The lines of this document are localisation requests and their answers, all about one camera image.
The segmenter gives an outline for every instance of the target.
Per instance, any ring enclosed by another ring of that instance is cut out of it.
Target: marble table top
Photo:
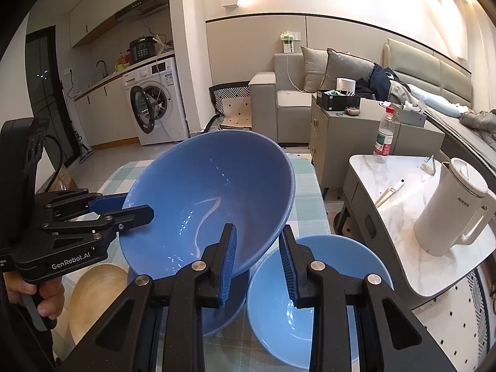
[[[494,251],[496,223],[493,218],[472,245],[455,245],[440,257],[425,252],[415,238],[413,224],[432,197],[441,176],[438,161],[435,176],[420,169],[426,159],[390,156],[385,164],[380,164],[372,155],[355,155],[350,158],[350,165],[374,203],[385,189],[405,179],[405,185],[378,208],[378,213],[408,283],[419,295],[430,297],[460,280]]]

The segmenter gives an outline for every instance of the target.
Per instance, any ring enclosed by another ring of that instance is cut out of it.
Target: human hand
[[[5,285],[7,287],[8,300],[11,303],[22,303],[21,293],[34,295],[36,285],[25,282],[17,271],[3,273]],[[38,305],[38,313],[42,317],[56,319],[64,308],[64,286],[62,278],[55,278],[40,284],[38,291],[44,300]]]

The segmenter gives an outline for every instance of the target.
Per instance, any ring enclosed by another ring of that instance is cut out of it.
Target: screw
[[[194,262],[191,265],[191,268],[195,271],[202,271],[202,270],[205,270],[205,268],[207,268],[207,264],[204,261],[199,260],[199,261]]]
[[[370,274],[367,280],[374,285],[379,285],[382,282],[382,279],[377,274]]]
[[[326,265],[321,261],[313,261],[312,263],[310,263],[310,267],[315,271],[322,271],[324,268],[326,268]]]
[[[150,282],[150,277],[147,275],[138,275],[135,279],[136,285],[142,287],[143,285],[147,285]]]

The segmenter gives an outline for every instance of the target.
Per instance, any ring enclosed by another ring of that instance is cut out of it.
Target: table
[[[323,196],[340,191],[353,155],[372,154],[385,108],[376,100],[361,99],[360,114],[326,111],[312,98],[310,151]],[[426,122],[423,127],[395,123],[392,155],[431,156],[439,152],[445,134]]]
[[[342,233],[344,220],[351,215],[354,237],[384,262],[395,291],[411,309],[455,285],[496,248],[494,220],[472,245],[455,245],[444,256],[431,256],[420,247],[413,224],[441,176],[440,162],[436,161],[436,174],[430,176],[420,169],[425,161],[425,157],[391,156],[380,164],[372,155],[351,157],[337,225],[337,233]],[[405,185],[377,209],[376,200],[400,179],[405,179]]]
[[[288,157],[293,166],[294,177],[296,179],[296,195],[287,223],[291,225],[295,237],[329,234],[330,228],[327,214],[313,166],[307,159],[297,155],[288,154]],[[129,164],[120,167],[112,176],[110,176],[108,181],[102,185],[99,191],[105,195],[128,192],[140,173],[143,172],[151,162],[152,161],[130,162]],[[96,218],[96,215],[88,214],[84,216],[84,218]],[[277,246],[276,240],[262,259]],[[126,263],[118,244],[118,238],[109,246],[108,259],[106,262],[112,262],[128,269],[129,266]],[[65,287],[64,311],[58,319],[56,329],[53,331],[54,352],[61,359],[65,359],[74,348],[74,341],[69,329],[68,309],[73,287],[85,272],[86,269],[83,269],[63,277],[63,284]],[[266,370],[274,372],[297,371],[297,369],[287,366],[273,358],[259,344],[252,334],[244,309],[236,320],[227,328],[214,336],[209,336],[204,339],[204,353],[205,366],[208,372],[261,372]]]

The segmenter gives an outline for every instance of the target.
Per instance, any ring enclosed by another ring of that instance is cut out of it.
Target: headboard
[[[401,81],[441,95],[454,104],[473,106],[470,73],[463,67],[389,38],[383,53],[383,67],[393,70]]]

